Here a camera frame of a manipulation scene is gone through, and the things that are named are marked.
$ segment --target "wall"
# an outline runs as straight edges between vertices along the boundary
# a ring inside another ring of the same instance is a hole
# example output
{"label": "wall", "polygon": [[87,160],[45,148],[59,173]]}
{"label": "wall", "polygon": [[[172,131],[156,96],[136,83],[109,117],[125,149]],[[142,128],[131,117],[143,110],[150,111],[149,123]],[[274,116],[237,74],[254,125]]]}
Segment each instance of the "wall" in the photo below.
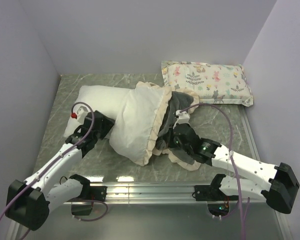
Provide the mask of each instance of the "wall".
{"label": "wall", "polygon": [[[290,164],[300,182],[300,0],[278,0],[244,61],[255,104],[248,119],[264,161]],[[300,240],[300,190],[288,215]]]}
{"label": "wall", "polygon": [[59,73],[242,63],[276,0],[20,0]]}
{"label": "wall", "polygon": [[34,168],[59,78],[20,3],[0,0],[0,213],[10,183]]}

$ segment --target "patterned pillow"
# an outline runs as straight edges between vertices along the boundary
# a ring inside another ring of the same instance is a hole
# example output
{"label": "patterned pillow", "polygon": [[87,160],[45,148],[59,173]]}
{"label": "patterned pillow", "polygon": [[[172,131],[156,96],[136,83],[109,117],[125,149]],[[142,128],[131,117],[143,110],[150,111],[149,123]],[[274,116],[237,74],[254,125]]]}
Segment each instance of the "patterned pillow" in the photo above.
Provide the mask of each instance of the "patterned pillow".
{"label": "patterned pillow", "polygon": [[247,107],[254,103],[242,65],[163,61],[161,70],[165,86],[190,89],[199,95],[201,103]]}

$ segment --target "robotic arm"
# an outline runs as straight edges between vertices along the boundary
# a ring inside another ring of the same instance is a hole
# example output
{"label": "robotic arm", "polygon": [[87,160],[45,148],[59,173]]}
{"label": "robotic arm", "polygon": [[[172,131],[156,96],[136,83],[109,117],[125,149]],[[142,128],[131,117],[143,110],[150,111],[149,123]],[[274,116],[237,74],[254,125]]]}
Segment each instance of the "robotic arm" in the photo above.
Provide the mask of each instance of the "robotic arm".
{"label": "robotic arm", "polygon": [[[48,215],[64,202],[89,197],[90,181],[77,174],[71,176],[64,184],[54,187],[61,176],[93,149],[98,139],[103,139],[115,123],[98,111],[87,113],[78,119],[83,124],[66,139],[60,151],[47,164],[24,182],[15,180],[9,186],[7,205],[29,183],[40,179],[8,208],[5,212],[8,218],[35,231],[43,225]],[[300,185],[290,166],[284,163],[280,166],[267,164],[233,151],[229,152],[226,146],[196,135],[188,124],[190,117],[186,112],[177,111],[176,115],[177,122],[167,135],[169,148],[182,149],[199,163],[234,172],[229,156],[232,154],[239,175],[246,178],[240,180],[243,197],[264,200],[271,208],[281,213],[291,212]],[[93,119],[93,128],[89,132]],[[73,145],[76,147],[63,155]],[[238,194],[238,185],[235,178],[217,174],[211,182],[209,192],[195,193],[196,198],[199,198],[200,194],[208,194],[212,200],[216,199],[215,195],[233,196]]]}

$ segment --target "marble tabletop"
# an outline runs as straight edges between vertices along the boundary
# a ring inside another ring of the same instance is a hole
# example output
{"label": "marble tabletop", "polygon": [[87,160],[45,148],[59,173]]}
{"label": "marble tabletop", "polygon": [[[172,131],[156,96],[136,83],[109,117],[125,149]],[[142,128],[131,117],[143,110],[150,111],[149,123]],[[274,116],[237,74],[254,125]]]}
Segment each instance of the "marble tabletop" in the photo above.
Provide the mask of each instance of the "marble tabletop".
{"label": "marble tabletop", "polygon": [[[104,85],[133,89],[139,82],[163,85],[161,74],[67,74],[61,77],[60,85],[51,110],[42,140],[34,172],[47,163],[64,144],[63,137],[70,109],[83,85]],[[233,126],[232,149],[252,157],[247,135],[237,105],[221,105]],[[228,145],[229,125],[218,110],[202,106],[190,117],[191,126],[203,138]],[[220,168],[202,164],[198,170],[188,171],[172,163],[167,155],[153,156],[149,164],[139,166],[128,158],[118,155],[107,139],[100,140],[79,163],[75,164],[66,177],[79,174],[92,182],[203,182],[210,183],[216,174],[228,174]]]}

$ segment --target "floral pillow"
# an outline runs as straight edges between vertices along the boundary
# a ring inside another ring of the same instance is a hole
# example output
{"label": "floral pillow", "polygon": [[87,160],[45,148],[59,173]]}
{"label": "floral pillow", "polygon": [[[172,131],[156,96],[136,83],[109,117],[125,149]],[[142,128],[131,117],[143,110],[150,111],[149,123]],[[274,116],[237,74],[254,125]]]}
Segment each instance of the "floral pillow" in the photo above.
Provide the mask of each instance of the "floral pillow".
{"label": "floral pillow", "polygon": [[254,103],[242,65],[216,65],[203,62],[163,61],[161,64],[165,86],[193,90],[201,103]]}

